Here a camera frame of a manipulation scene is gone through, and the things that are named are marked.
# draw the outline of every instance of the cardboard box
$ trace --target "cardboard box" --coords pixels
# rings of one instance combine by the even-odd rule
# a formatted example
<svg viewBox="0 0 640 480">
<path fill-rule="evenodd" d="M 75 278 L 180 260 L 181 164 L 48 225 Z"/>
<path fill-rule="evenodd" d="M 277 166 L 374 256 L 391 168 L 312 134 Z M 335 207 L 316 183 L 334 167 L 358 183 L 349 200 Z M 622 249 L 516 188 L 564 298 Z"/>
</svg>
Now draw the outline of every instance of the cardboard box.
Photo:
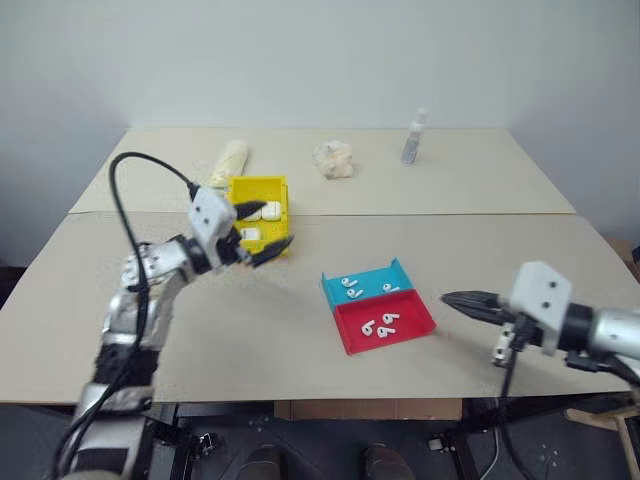
<svg viewBox="0 0 640 480">
<path fill-rule="evenodd" d="M 618 254 L 636 280 L 640 282 L 640 266 L 633 261 L 633 254 L 631 253 L 633 248 L 631 247 L 631 243 L 620 238 L 605 237 L 605 240 Z"/>
<path fill-rule="evenodd" d="M 462 399 L 278 400 L 274 414 L 286 420 L 460 420 Z"/>
</svg>

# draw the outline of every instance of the blue tray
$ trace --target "blue tray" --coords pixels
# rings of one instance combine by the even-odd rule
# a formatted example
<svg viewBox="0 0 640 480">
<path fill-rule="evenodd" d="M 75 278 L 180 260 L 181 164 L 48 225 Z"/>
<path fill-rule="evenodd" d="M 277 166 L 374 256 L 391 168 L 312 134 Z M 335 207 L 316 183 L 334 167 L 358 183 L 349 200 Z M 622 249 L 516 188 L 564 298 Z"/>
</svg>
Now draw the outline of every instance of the blue tray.
<svg viewBox="0 0 640 480">
<path fill-rule="evenodd" d="M 357 280 L 358 283 L 353 288 L 356 291 L 363 290 L 363 293 L 357 298 L 350 298 L 347 296 L 347 290 L 349 287 L 344 287 L 341 283 L 343 278 L 349 278 L 349 280 Z M 327 301 L 331 307 L 331 311 L 335 312 L 336 306 L 345 303 L 357 302 L 364 300 L 365 298 L 378 297 L 380 295 L 386 295 L 387 293 L 382 289 L 384 284 L 390 284 L 392 288 L 398 287 L 398 290 L 393 292 L 399 292 L 402 290 L 410 290 L 413 288 L 411 280 L 405 273 L 397 258 L 394 258 L 391 265 L 385 268 L 379 268 L 377 270 L 368 270 L 366 272 L 352 273 L 349 275 L 342 275 L 335 278 L 327 278 L 322 274 L 322 288 L 327 296 Z"/>
</svg>

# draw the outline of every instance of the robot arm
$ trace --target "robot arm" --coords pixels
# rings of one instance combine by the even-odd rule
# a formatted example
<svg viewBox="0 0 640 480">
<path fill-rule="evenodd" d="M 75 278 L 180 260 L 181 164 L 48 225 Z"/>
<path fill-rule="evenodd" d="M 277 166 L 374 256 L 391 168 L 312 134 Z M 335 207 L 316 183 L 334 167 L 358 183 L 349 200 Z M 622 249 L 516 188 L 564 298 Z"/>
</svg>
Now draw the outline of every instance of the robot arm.
<svg viewBox="0 0 640 480">
<path fill-rule="evenodd" d="M 138 247 L 147 282 L 148 309 L 141 338 L 138 337 L 140 272 L 137 255 L 129 255 L 121 285 L 111 300 L 106 316 L 102 346 L 95 362 L 93 379 L 78 402 L 74 420 L 85 415 L 108 388 L 113 393 L 102 404 L 99 415 L 84 432 L 78 429 L 61 449 L 56 478 L 70 474 L 91 477 L 90 472 L 113 472 L 121 479 L 144 479 L 151 460 L 152 425 L 142 412 L 153 400 L 153 373 L 165 344 L 178 293 L 209 270 L 220 272 L 237 262 L 258 266 L 277 257 L 293 237 L 267 245 L 251 255 L 240 246 L 233 227 L 236 218 L 251 215 L 264 202 L 248 202 L 235 208 L 215 190 L 197 187 L 189 207 L 192 238 L 178 235 L 163 244 Z M 127 374 L 118 380 L 124 362 Z"/>
<path fill-rule="evenodd" d="M 567 352 L 570 368 L 612 373 L 640 385 L 640 315 L 571 303 L 571 284 L 543 262 L 521 266 L 511 292 L 452 292 L 441 300 L 471 318 L 502 326 L 493 363 L 506 367 L 526 345 Z"/>
</svg>

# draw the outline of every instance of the black cable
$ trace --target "black cable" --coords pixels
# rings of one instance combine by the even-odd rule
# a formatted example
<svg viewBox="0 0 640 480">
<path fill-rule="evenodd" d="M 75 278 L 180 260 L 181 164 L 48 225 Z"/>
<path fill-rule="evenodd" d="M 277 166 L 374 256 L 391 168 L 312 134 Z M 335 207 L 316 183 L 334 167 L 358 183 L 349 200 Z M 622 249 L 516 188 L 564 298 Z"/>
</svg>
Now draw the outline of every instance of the black cable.
<svg viewBox="0 0 640 480">
<path fill-rule="evenodd" d="M 500 403 L 496 398 L 495 411 L 497 411 L 499 407 L 500 407 Z M 493 443 L 494 443 L 495 451 L 493 454 L 493 458 L 491 459 L 491 462 L 489 463 L 487 468 L 484 469 L 484 472 L 480 475 L 480 480 L 485 480 L 485 478 L 489 476 L 489 474 L 493 471 L 496 464 L 498 463 L 498 458 L 500 458 L 500 432 L 499 432 L 498 426 L 495 425 L 495 423 L 496 422 L 494 422 L 494 426 L 493 426 Z"/>
<path fill-rule="evenodd" d="M 611 373 L 630 385 L 640 387 L 640 380 L 638 380 L 635 372 L 614 354 L 607 355 L 607 357 L 603 359 L 603 362 L 598 364 L 598 369 L 601 372 Z"/>
<path fill-rule="evenodd" d="M 109 399 L 109 397 L 118 389 L 122 381 L 126 378 L 127 373 L 129 373 L 131 364 L 133 359 L 140 347 L 140 342 L 142 341 L 142 337 L 144 335 L 144 330 L 147 323 L 147 314 L 149 310 L 149 280 L 147 278 L 147 274 L 144 268 L 144 263 L 142 261 L 142 256 L 140 255 L 139 243 L 136 240 L 136 237 L 133 233 L 131 225 L 129 223 L 129 219 L 127 217 L 126 211 L 122 204 L 122 200 L 120 199 L 120 193 L 118 192 L 118 185 L 116 180 L 116 170 L 118 165 L 127 158 L 140 158 L 143 160 L 150 161 L 155 163 L 156 165 L 160 165 L 165 169 L 169 170 L 171 173 L 180 178 L 183 182 L 186 183 L 189 194 L 191 198 L 195 196 L 195 192 L 198 190 L 198 185 L 189 180 L 182 172 L 180 172 L 175 167 L 169 165 L 168 163 L 163 162 L 155 157 L 150 155 L 146 155 L 144 153 L 139 152 L 124 152 L 116 156 L 111 164 L 109 165 L 109 186 L 111 188 L 111 194 L 113 196 L 113 201 L 116 205 L 116 210 L 120 217 L 120 221 L 122 226 L 127 234 L 127 238 L 129 239 L 129 243 L 133 250 L 133 253 L 136 257 L 136 261 L 138 264 L 138 284 L 135 287 L 135 291 L 138 294 L 138 310 L 136 314 L 136 338 L 134 342 L 131 344 L 131 348 L 127 357 L 124 359 L 122 365 L 118 369 L 114 380 L 107 386 L 105 391 L 102 393 L 100 398 L 91 406 L 91 408 L 87 409 L 78 419 L 76 419 L 71 426 L 67 429 L 64 436 L 62 437 L 58 447 L 56 448 L 56 452 L 54 455 L 54 464 L 53 464 L 53 478 L 57 479 L 62 475 L 66 475 L 68 472 L 73 457 L 76 455 L 78 448 L 80 446 L 80 442 L 86 431 L 91 426 L 91 423 L 95 419 L 96 415 L 104 405 L 104 403 Z M 71 445 L 68 446 L 69 439 L 76 433 L 76 437 L 73 439 Z"/>
<path fill-rule="evenodd" d="M 511 434 L 509 433 L 509 428 L 507 426 L 508 423 L 508 398 L 509 398 L 509 388 L 511 387 L 511 379 L 513 378 L 513 371 L 516 367 L 516 359 L 518 358 L 518 351 L 512 350 L 511 357 L 509 358 L 509 363 L 507 363 L 507 371 L 504 374 L 504 381 L 502 382 L 502 390 L 500 392 L 500 401 L 498 407 L 498 427 L 500 429 L 500 435 L 502 436 L 502 442 L 504 443 L 505 449 L 509 456 L 511 457 L 511 461 L 513 465 L 518 469 L 520 475 L 522 475 L 526 480 L 536 480 L 536 477 L 529 471 L 527 467 L 522 463 L 520 456 L 516 452 L 513 447 L 513 442 L 511 441 Z"/>
</svg>

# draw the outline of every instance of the crumpled paper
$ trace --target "crumpled paper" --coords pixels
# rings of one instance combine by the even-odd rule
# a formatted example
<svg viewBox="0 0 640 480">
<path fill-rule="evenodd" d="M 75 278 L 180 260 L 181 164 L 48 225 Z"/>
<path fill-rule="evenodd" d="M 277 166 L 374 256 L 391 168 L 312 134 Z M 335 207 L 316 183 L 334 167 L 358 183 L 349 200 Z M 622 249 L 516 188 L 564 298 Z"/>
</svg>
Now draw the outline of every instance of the crumpled paper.
<svg viewBox="0 0 640 480">
<path fill-rule="evenodd" d="M 353 176 L 352 158 L 351 145 L 338 140 L 324 142 L 313 151 L 313 163 L 328 179 Z"/>
</svg>

